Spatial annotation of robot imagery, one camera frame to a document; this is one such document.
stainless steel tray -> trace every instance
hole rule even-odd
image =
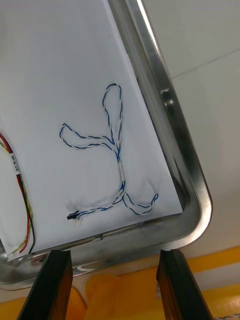
[[[108,0],[171,173],[183,213],[66,243],[73,275],[186,246],[207,228],[212,200],[178,98],[141,0]],[[0,243],[0,288],[33,284],[47,253],[8,261]]]

